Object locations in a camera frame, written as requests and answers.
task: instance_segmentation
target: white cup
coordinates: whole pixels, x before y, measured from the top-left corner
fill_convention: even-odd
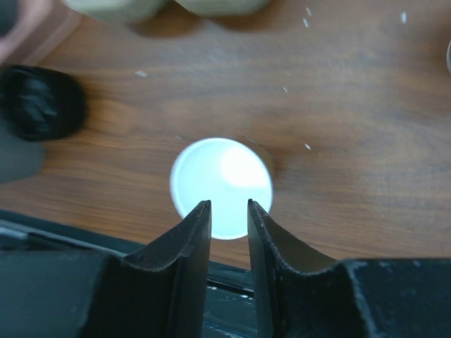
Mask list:
[[[267,212],[273,200],[271,174],[250,148],[232,139],[211,138],[183,150],[171,171],[171,196],[184,218],[200,201],[211,200],[211,236],[247,235],[247,201]]]

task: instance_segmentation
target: wooden table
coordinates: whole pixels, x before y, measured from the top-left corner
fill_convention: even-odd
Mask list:
[[[250,138],[275,157],[271,215],[300,239],[336,258],[450,256],[450,14],[273,0],[250,18],[86,18],[43,66],[80,79],[87,127],[46,144],[42,174],[1,186],[0,208],[150,242],[180,220],[180,151]],[[213,241],[211,259],[247,267],[247,239]]]

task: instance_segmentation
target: black object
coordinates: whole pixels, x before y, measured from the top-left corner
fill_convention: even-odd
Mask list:
[[[450,259],[334,261],[249,203],[259,337],[450,337]]]
[[[205,209],[201,204],[201,209],[196,207],[194,215],[188,216],[190,223],[199,222],[195,228],[200,233],[204,233],[200,226],[202,220],[209,214],[209,206],[203,205]],[[252,272],[209,263],[202,337],[257,337],[257,323],[258,337],[450,336],[451,260],[335,261],[286,232],[256,202],[249,203],[248,226]],[[149,300],[149,296],[164,298],[170,289],[172,295],[182,292],[179,295],[184,301],[190,301],[199,294],[199,285],[178,283],[175,278],[158,289],[146,289],[149,281],[143,282],[146,276],[144,271],[148,270],[147,263],[151,262],[166,266],[164,262],[171,261],[167,260],[168,257],[177,256],[174,253],[177,252],[175,247],[180,245],[180,238],[189,237],[189,234],[193,234],[192,239],[187,239],[189,244],[179,255],[178,262],[195,250],[203,253],[194,256],[204,257],[206,251],[201,248],[206,247],[201,242],[205,241],[205,237],[194,240],[196,231],[188,231],[188,228],[177,226],[158,239],[160,243],[150,249],[153,243],[144,246],[0,211],[0,246],[3,247],[0,249],[0,269],[2,266],[9,267],[9,270],[1,271],[0,337],[74,337],[72,333],[76,324],[71,320],[81,313],[78,305],[74,308],[74,303],[83,307],[83,295],[88,300],[91,296],[91,303],[87,303],[96,304],[92,307],[93,312],[87,314],[90,318],[96,318],[95,325],[104,329],[91,331],[94,332],[93,337],[121,337],[124,331],[127,334],[123,337],[170,337],[161,335],[158,327],[151,334],[141,331],[147,326],[140,318],[152,321],[152,315],[161,316],[158,311],[166,311],[164,307],[155,307],[152,313],[148,313],[147,302],[154,301]],[[34,258],[27,262],[25,257],[31,256]],[[194,256],[190,255],[189,259],[202,264],[203,261],[194,259]],[[186,272],[188,280],[195,281],[190,279],[195,272],[190,269]],[[198,276],[200,281],[205,274],[200,272]],[[37,282],[41,278],[46,283],[45,287]],[[39,289],[42,295],[34,297],[30,294],[33,289]],[[86,292],[89,289],[97,292]],[[180,298],[171,300],[174,305],[172,310],[177,311],[179,305],[173,302],[174,299]],[[188,313],[188,316],[192,315],[189,321],[199,318],[200,301],[193,304],[193,307],[180,305],[182,313],[169,315],[165,325],[191,330],[191,324],[184,321],[188,317],[183,313],[188,307],[187,312],[197,313]],[[66,315],[61,322],[50,320],[49,315],[55,313],[49,308],[51,306]],[[8,309],[15,311],[15,315],[9,314]],[[29,324],[20,328],[21,331],[15,331],[18,334],[3,334],[12,332],[7,330],[20,320],[17,315],[25,322],[27,318],[24,316],[33,316],[34,313],[36,320],[31,319]],[[183,324],[174,322],[179,316],[185,318],[182,319]],[[131,323],[133,329],[128,331]],[[82,333],[75,337],[88,337]],[[197,338],[200,337],[198,334],[199,331],[187,331],[182,337]]]
[[[0,254],[0,337],[200,337],[209,202],[127,256],[58,241],[45,251],[52,241],[33,233],[11,252],[18,231],[3,233],[16,238]]]
[[[11,130],[27,141],[60,139],[82,127],[85,95],[71,76],[15,65],[0,78],[0,111]]]
[[[0,1],[0,37],[11,31],[19,16],[18,0]]]

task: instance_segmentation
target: small white particle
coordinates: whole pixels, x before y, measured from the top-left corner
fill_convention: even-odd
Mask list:
[[[147,76],[149,76],[149,74],[147,74],[146,72],[144,72],[142,70],[138,70],[135,74],[137,76],[139,76],[139,77],[147,77]]]

